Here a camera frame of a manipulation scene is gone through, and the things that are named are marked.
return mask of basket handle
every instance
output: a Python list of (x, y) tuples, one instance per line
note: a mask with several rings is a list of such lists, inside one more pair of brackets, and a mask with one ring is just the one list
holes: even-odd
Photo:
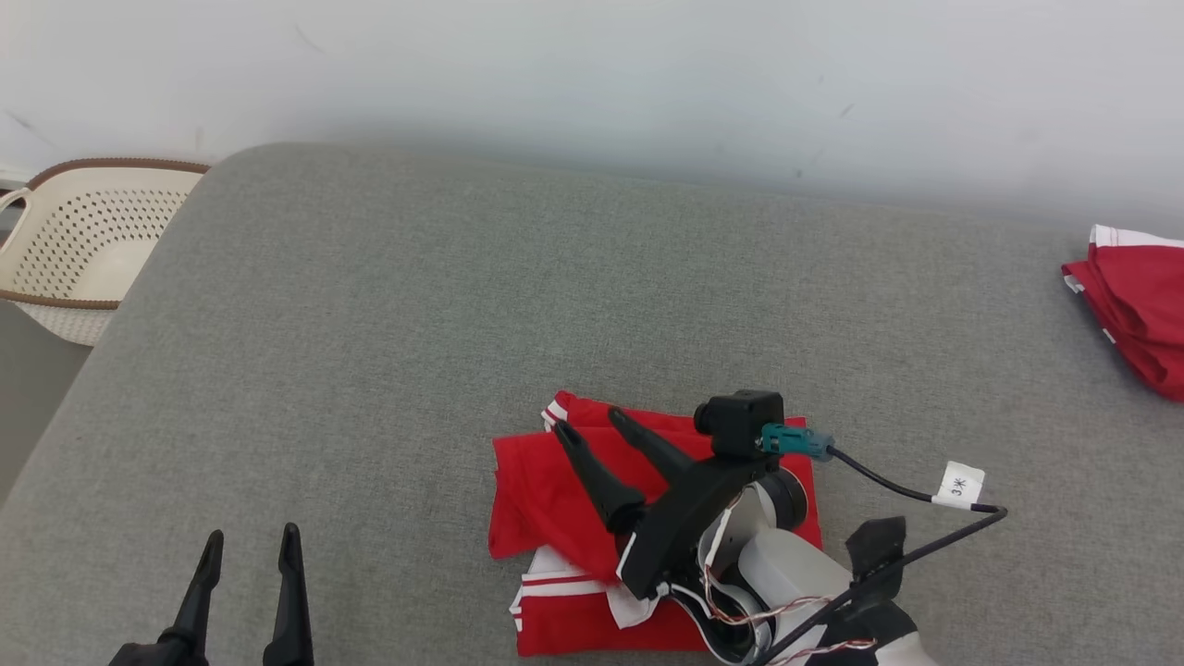
[(27, 197), (32, 193), (33, 191), (30, 190), (28, 187), (21, 187), (20, 190), (13, 190), (12, 192), (8, 192), (4, 197), (0, 197), (0, 212), (4, 212), (5, 209), (12, 205), (12, 203), (15, 201), (17, 199), (25, 198), (25, 212), (20, 213), (20, 219), (17, 220), (17, 225), (13, 226), (12, 231), (8, 232), (8, 237), (0, 241), (0, 251), (4, 251), (4, 248), (5, 245), (8, 244), (8, 241), (12, 241), (13, 238), (17, 237), (17, 231), (20, 229), (20, 223), (25, 222), (25, 217), (28, 216), (30, 205)]

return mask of red folded garment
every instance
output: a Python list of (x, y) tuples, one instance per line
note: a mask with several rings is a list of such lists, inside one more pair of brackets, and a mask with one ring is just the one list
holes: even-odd
[(1061, 271), (1135, 376), (1184, 401), (1184, 242), (1095, 226), (1089, 258)]
[[(560, 392), (543, 412), (547, 424), (568, 421), (592, 452), (625, 484), (654, 501), (665, 481), (609, 423), (609, 405)], [(710, 440), (694, 430), (690, 417), (626, 410), (639, 423), (701, 460), (710, 456)], [(789, 420), (804, 425), (805, 420)], [(661, 601), (644, 622), (618, 628), (610, 608), (616, 578), (617, 546), (600, 523), (562, 447), (549, 433), (495, 440), (497, 493), (489, 526), (489, 552), (495, 558), (539, 549), (511, 607), (519, 628), (519, 654), (560, 654), (588, 649), (702, 651), (702, 638), (686, 611)], [(805, 523), (797, 530), (822, 545), (813, 501), (813, 474), (805, 456), (785, 456), (810, 498)]]

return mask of gray floor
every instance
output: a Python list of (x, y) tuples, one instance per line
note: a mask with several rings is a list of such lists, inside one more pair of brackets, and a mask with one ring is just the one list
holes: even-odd
[(88, 354), (0, 301), (0, 502)]

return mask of black cable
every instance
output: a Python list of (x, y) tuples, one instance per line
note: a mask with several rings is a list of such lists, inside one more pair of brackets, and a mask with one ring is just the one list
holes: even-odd
[[(876, 484), (880, 484), (881, 486), (895, 493), (900, 493), (905, 497), (919, 499), (926, 502), (931, 501), (929, 495), (919, 493), (916, 491), (910, 491), (903, 486), (893, 484), (892, 481), (884, 479), (883, 476), (876, 474), (875, 472), (871, 472), (867, 467), (863, 467), (858, 462), (855, 462), (855, 460), (852, 460), (850, 456), (838, 450), (834, 446), (826, 447), (826, 450), (835, 457), (850, 465), (856, 472), (863, 474), (868, 479), (871, 479)], [(862, 582), (860, 582), (860, 584), (848, 588), (847, 591), (836, 596), (830, 603), (819, 608), (817, 613), (807, 617), (805, 622), (798, 625), (798, 627), (792, 632), (790, 632), (789, 635), (786, 635), (784, 639), (773, 643), (764, 655), (758, 657), (757, 660), (749, 664), (748, 666), (766, 666), (770, 661), (776, 659), (781, 652), (784, 652), (791, 645), (793, 645), (794, 641), (804, 636), (806, 632), (818, 626), (823, 620), (825, 620), (832, 613), (845, 606), (849, 601), (860, 596), (860, 593), (880, 585), (880, 583), (883, 582), (886, 578), (896, 575), (901, 569), (916, 562), (918, 559), (921, 559), (927, 555), (933, 555), (934, 552), (946, 547), (947, 545), (960, 542), (966, 537), (973, 534), (974, 532), (985, 530), (986, 527), (990, 527), (991, 525), (995, 525), (999, 520), (1003, 520), (1004, 518), (1008, 517), (1006, 508), (1002, 506), (993, 506), (990, 504), (973, 504), (971, 505), (971, 511), (976, 511), (978, 513), (989, 513), (990, 515), (976, 523), (971, 523), (970, 525), (966, 525), (960, 530), (955, 530), (946, 534), (945, 537), (941, 537), (940, 539), (925, 544), (924, 546), (916, 550), (909, 551), (905, 557), (897, 559), (896, 562), (893, 562), (892, 564), (888, 564), (883, 569), (868, 576)]]

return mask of scuff mark on wall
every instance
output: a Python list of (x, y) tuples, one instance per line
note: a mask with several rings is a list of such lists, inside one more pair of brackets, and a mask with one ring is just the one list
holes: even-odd
[(11, 117), (13, 122), (15, 122), (20, 127), (22, 127), (25, 129), (25, 132), (27, 132), (27, 133), (32, 134), (33, 136), (36, 136), (38, 141), (41, 141), (43, 143), (45, 143), (50, 148), (57, 148), (57, 146), (53, 145), (53, 141), (50, 141), (49, 139), (46, 139), (44, 134), (41, 134), (36, 127), (33, 127), (33, 123), (31, 123), (27, 120), (18, 116), (17, 114), (12, 113), (12, 110), (9, 110), (9, 109), (5, 109), (4, 114), (6, 116)]
[(316, 41), (313, 41), (313, 39), (309, 38), (308, 33), (304, 32), (304, 28), (302, 28), (300, 26), (300, 21), (294, 21), (292, 23), (292, 27), (296, 28), (296, 34), (300, 36), (301, 41), (303, 41), (304, 44), (308, 44), (309, 49), (316, 51), (317, 53), (320, 53), (322, 56), (328, 56), (328, 53), (324, 51), (324, 49), (321, 49), (320, 46), (317, 46)]

